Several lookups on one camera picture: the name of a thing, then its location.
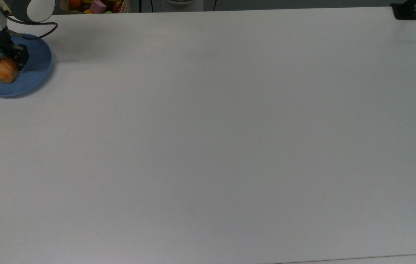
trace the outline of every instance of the blue plate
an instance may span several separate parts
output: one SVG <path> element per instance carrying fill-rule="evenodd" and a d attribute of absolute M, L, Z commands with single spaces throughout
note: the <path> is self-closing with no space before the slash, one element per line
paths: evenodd
<path fill-rule="evenodd" d="M 24 44 L 27 46 L 29 60 L 13 82 L 10 84 L 0 82 L 1 97 L 18 96 L 32 91 L 42 84 L 52 68 L 52 53 L 50 47 L 43 40 L 26 40 L 15 35 L 12 35 L 11 39 L 16 45 Z"/>

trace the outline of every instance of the basket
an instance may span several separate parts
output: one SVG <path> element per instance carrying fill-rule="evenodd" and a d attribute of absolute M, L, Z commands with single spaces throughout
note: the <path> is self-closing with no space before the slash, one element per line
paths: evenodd
<path fill-rule="evenodd" d="M 61 0 L 61 1 L 60 1 L 60 8 L 61 8 L 63 11 L 66 11 L 66 12 L 71 12 L 71 13 L 76 13 L 76 14 L 83 14 L 83 12 L 79 12 L 79 11 L 77 11 L 77 10 L 72 9 L 72 8 L 69 6 L 68 1 L 69 1 L 69 0 Z M 122 2 L 121 2 L 121 10 L 120 10 L 120 13 L 130 13 L 130 8 L 129 8 L 129 0 L 122 0 Z"/>

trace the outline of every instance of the orange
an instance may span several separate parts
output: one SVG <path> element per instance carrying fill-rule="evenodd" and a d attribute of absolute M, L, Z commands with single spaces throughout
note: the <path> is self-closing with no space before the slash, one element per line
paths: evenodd
<path fill-rule="evenodd" d="M 69 0 L 69 6 L 78 9 L 81 6 L 82 0 Z"/>

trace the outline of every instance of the gray floor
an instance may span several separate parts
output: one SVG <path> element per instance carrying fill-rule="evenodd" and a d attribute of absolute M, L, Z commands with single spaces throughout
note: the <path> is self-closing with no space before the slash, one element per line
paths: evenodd
<path fill-rule="evenodd" d="M 63 14 L 57 0 L 56 14 Z M 129 0 L 132 12 L 137 12 L 139 0 Z M 152 0 L 154 12 L 162 11 L 163 0 Z M 204 0 L 205 10 L 213 10 L 215 0 Z M 218 0 L 216 11 L 226 10 L 270 10 L 291 8 L 327 8 L 327 7 L 388 7 L 391 3 L 403 3 L 405 0 Z M 150 0 L 143 0 L 143 12 L 151 12 Z"/>

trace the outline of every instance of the table surface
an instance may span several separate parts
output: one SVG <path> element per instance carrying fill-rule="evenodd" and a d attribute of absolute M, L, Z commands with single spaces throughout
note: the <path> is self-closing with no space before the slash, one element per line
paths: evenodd
<path fill-rule="evenodd" d="M 416 21 L 390 7 L 50 20 L 49 79 L 0 98 L 0 263 L 416 254 Z"/>

